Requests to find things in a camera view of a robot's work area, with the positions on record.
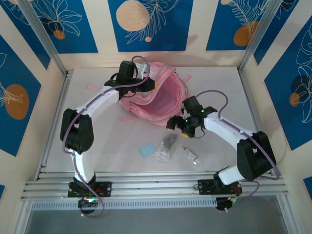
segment pink backpack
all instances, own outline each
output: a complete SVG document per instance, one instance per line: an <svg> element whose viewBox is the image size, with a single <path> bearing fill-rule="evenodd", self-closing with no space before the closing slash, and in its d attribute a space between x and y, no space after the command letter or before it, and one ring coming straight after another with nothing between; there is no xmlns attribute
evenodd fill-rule
<svg viewBox="0 0 312 234"><path fill-rule="evenodd" d="M188 88L175 68L162 62L151 62L150 69L150 78L155 81L156 88L122 98L119 103L127 111L150 123L166 126L169 118L182 114L182 101L187 98Z"/></svg>

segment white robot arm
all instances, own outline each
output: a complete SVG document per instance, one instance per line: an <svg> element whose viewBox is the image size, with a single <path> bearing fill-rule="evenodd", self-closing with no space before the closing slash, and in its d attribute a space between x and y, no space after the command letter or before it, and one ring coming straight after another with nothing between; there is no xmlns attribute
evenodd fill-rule
<svg viewBox="0 0 312 234"><path fill-rule="evenodd" d="M154 89L155 82L148 77L149 73L147 64L123 61L119 72L114 75L116 79L112 76L102 90L84 105L75 110L64 111L60 139L63 141L63 151L71 155L75 169L74 182L69 184L68 197L89 197L92 196L90 192L93 195L97 193L99 197L110 196L108 192L101 192L107 185L104 182L96 182L96 175L86 155L94 141L92 121L130 91L148 92ZM83 203L82 199L78 206L82 206Z"/></svg>
<svg viewBox="0 0 312 234"><path fill-rule="evenodd" d="M84 105L78 107L76 112L79 113L82 109L84 109L83 114L85 116L89 116L92 121L95 121L97 117L100 116L101 113L103 113L110 105L119 101L119 93L115 89L107 92L105 95L102 95L104 91L110 88L110 86L104 86L102 90L99 91L92 99ZM101 97L99 97L95 102L92 102L99 95ZM95 173L91 166L90 159L86 156L86 152L81 152L81 154L79 154L74 149L69 149L69 151L75 154L75 156L72 156L72 160L76 157L76 165L80 175L86 182L89 182L94 177ZM75 178L79 181L81 180L76 172Z"/></svg>
<svg viewBox="0 0 312 234"><path fill-rule="evenodd" d="M177 127L184 135L194 137L195 129L201 127L219 135L237 151L237 165L222 169L214 175L214 185L218 191L244 179L253 181L270 170L272 164L276 165L270 142L264 132L253 133L237 126L222 117L215 108L203 108L194 96L184 100L183 105L189 116L172 117L167 123L168 129Z"/></svg>

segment black bracket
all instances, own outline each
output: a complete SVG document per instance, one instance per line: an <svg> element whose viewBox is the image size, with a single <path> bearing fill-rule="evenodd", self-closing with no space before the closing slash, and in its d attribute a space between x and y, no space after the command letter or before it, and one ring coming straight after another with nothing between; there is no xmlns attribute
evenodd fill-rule
<svg viewBox="0 0 312 234"><path fill-rule="evenodd" d="M241 195L243 193L241 185L234 182L224 185L222 188L215 186L214 179L200 179L198 181L199 195Z"/></svg>
<svg viewBox="0 0 312 234"><path fill-rule="evenodd" d="M172 130L177 127L188 137L195 136L195 129L197 127L205 128L204 118L212 112L217 112L217 110L211 106L203 108L195 96L185 99L182 103L190 116L186 119L183 119L181 116L173 116L168 120L166 127Z"/></svg>
<svg viewBox="0 0 312 234"><path fill-rule="evenodd" d="M259 131L254 133L252 138L264 149L276 165L268 136ZM272 165L255 144L246 139L240 140L237 144L237 168L246 180L252 181L270 170Z"/></svg>
<svg viewBox="0 0 312 234"><path fill-rule="evenodd" d="M94 176L88 185L97 193L99 197L110 197L112 192L112 183L107 181L96 182ZM68 197L94 197L89 189L74 177L74 182L69 183Z"/></svg>
<svg viewBox="0 0 312 234"><path fill-rule="evenodd" d="M61 141L64 140L68 126L77 114L77 111L72 109L64 111L60 130ZM80 115L75 124L79 124L79 126L72 126L65 142L65 147L73 149L77 151L78 154L81 154L90 149L94 141L92 120L88 115Z"/></svg>
<svg viewBox="0 0 312 234"><path fill-rule="evenodd" d="M122 61L119 67L118 73L116 73L116 80L110 79L104 83L104 86L116 87L119 85L129 85L129 84L137 84L141 82L141 79L133 78L134 71L137 71L136 64L131 61ZM133 86L133 87L123 87L117 88L116 90L119 92L119 99L121 99L124 95L126 95L129 91L135 92L148 92L155 88L155 81L148 78L144 83Z"/></svg>

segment leaf illustration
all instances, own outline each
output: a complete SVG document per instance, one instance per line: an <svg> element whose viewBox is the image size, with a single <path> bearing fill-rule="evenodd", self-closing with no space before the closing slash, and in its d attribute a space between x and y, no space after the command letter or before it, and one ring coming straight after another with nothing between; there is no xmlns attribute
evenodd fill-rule
<svg viewBox="0 0 312 234"><path fill-rule="evenodd" d="M130 37L127 44L132 41L139 39L140 41L144 40L147 37L153 38L157 34L158 30L161 30L162 25L166 25L165 13L172 10L178 3L178 0L175 0L174 4L169 7L169 4L172 0L142 0L140 1L145 8L147 9L150 20L149 23L141 30L136 32L128 32L126 38Z"/></svg>
<svg viewBox="0 0 312 234"><path fill-rule="evenodd" d="M6 54L0 53L0 68L4 65L6 56Z"/></svg>
<svg viewBox="0 0 312 234"><path fill-rule="evenodd" d="M80 36L80 31L76 25L70 22L63 22L62 24L66 32L76 34L78 37Z"/></svg>
<svg viewBox="0 0 312 234"><path fill-rule="evenodd" d="M232 7L234 16L239 19L242 25L248 25L254 20L254 11L248 0L232 0L229 5Z"/></svg>
<svg viewBox="0 0 312 234"><path fill-rule="evenodd" d="M74 11L63 11L59 14L59 20L63 22L77 23L82 19L82 15L77 14Z"/></svg>

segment pink strap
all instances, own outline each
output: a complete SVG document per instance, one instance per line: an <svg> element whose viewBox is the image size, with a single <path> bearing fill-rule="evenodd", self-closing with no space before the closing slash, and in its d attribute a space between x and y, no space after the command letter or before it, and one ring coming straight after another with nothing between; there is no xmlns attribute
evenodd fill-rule
<svg viewBox="0 0 312 234"><path fill-rule="evenodd" d="M88 84L88 85L86 86L86 89L90 89L90 90L94 90L94 91L99 92L99 91L101 91L102 88L97 87L97 86L95 86L95 85Z"/></svg>
<svg viewBox="0 0 312 234"><path fill-rule="evenodd" d="M132 119L135 119L135 118L137 118L135 115L123 116L123 117L120 117L120 122L129 121L129 120L132 120Z"/></svg>
<svg viewBox="0 0 312 234"><path fill-rule="evenodd" d="M151 62L151 64L156 65L156 66L159 66L159 67L161 67L161 66L164 65L163 62Z"/></svg>
<svg viewBox="0 0 312 234"><path fill-rule="evenodd" d="M190 78L192 78L192 75L187 75L185 78L182 79L182 81L186 83Z"/></svg>

